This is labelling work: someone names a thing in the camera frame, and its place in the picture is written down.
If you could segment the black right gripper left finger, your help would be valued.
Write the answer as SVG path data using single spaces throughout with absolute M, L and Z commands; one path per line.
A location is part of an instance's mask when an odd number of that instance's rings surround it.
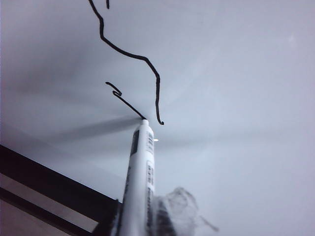
M 119 230 L 121 227 L 122 210 L 123 210 L 123 204 L 120 202 L 117 202 L 116 213 L 115 213 L 114 219 L 112 221 L 111 236 L 118 236 L 119 235 Z

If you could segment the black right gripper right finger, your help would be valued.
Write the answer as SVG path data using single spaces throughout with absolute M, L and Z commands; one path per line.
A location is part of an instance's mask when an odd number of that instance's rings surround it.
M 177 187 L 164 196 L 156 196 L 153 209 L 155 236 L 195 236 L 202 228 L 219 231 L 199 213 L 194 195 L 183 187 Z

